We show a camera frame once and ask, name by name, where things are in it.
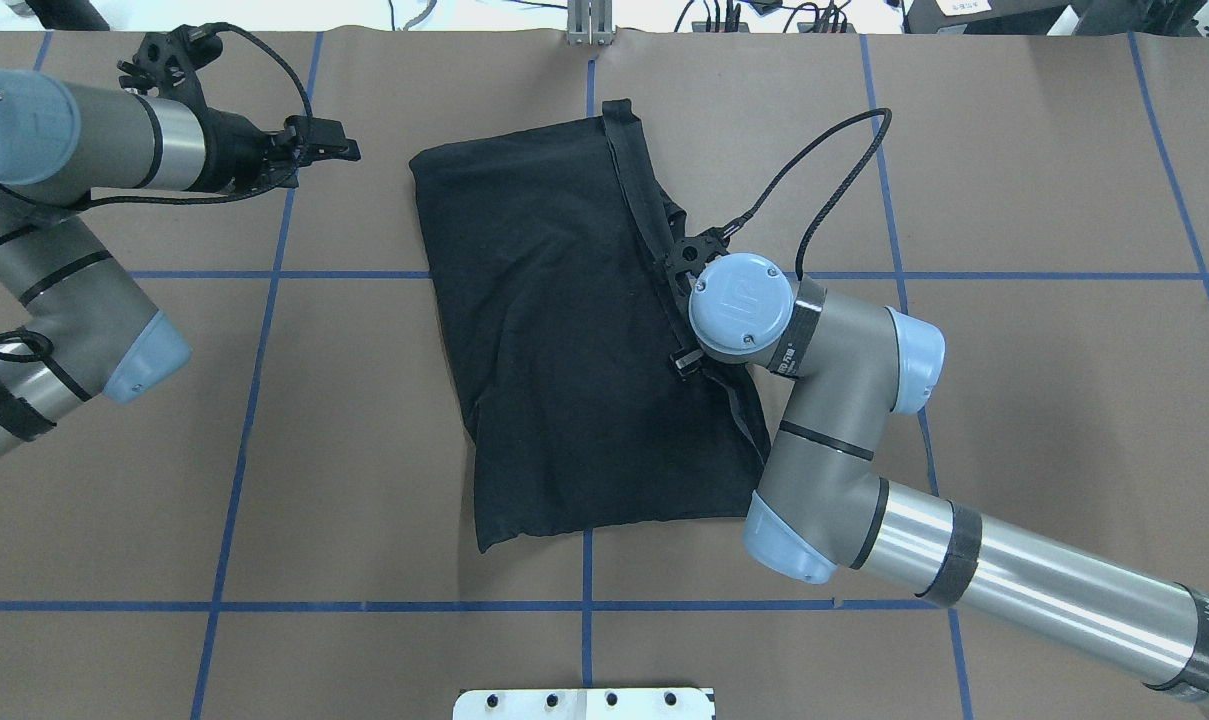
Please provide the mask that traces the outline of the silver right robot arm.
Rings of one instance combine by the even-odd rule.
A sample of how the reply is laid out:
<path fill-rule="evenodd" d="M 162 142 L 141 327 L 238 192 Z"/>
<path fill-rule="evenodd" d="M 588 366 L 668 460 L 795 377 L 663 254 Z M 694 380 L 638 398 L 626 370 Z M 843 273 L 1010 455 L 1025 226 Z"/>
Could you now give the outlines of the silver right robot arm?
<path fill-rule="evenodd" d="M 802 583 L 837 570 L 968 610 L 1130 677 L 1209 718 L 1209 593 L 1103 559 L 880 471 L 893 416 L 916 416 L 947 350 L 936 325 L 729 249 L 729 230 L 656 261 L 698 356 L 789 383 L 744 546 Z"/>

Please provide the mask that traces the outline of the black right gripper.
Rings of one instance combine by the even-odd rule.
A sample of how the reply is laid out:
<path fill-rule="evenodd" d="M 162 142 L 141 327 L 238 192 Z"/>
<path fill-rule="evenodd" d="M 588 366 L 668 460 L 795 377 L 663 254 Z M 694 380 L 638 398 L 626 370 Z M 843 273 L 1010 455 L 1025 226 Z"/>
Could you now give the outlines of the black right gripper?
<path fill-rule="evenodd" d="M 673 240 L 671 252 L 664 260 L 663 275 L 671 291 L 676 320 L 673 331 L 679 348 L 671 355 L 673 373 L 681 381 L 699 372 L 704 358 L 702 346 L 688 319 L 688 302 L 696 290 L 699 277 L 706 266 L 729 252 L 728 231 L 704 231 L 700 234 Z"/>

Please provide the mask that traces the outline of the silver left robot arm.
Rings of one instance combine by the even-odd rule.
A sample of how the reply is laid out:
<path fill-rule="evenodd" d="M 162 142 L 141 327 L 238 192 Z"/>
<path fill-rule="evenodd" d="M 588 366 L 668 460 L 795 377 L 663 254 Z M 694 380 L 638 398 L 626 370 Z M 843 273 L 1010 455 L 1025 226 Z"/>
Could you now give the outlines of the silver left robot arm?
<path fill-rule="evenodd" d="M 0 459 L 92 397 L 129 403 L 191 360 L 183 333 L 104 246 L 83 213 L 201 207 L 297 186 L 316 161 L 361 158 L 339 120 L 302 101 L 274 130 L 206 99 L 198 72 L 229 23 L 147 33 L 118 63 L 118 88 L 0 68 L 0 283 L 28 323 L 0 333 Z"/>

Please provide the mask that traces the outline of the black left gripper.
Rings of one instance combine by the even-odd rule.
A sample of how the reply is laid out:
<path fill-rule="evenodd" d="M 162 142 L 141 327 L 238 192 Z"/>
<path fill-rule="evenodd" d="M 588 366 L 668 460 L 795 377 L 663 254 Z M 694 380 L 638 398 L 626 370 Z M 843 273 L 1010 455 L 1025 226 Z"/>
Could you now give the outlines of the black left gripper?
<path fill-rule="evenodd" d="M 155 137 L 141 190 L 266 193 L 297 187 L 299 166 L 360 161 L 358 143 L 339 120 L 288 117 L 267 132 L 243 115 L 212 108 L 198 72 L 224 53 L 219 29 L 173 29 L 141 37 L 118 60 L 118 86 L 138 97 Z"/>

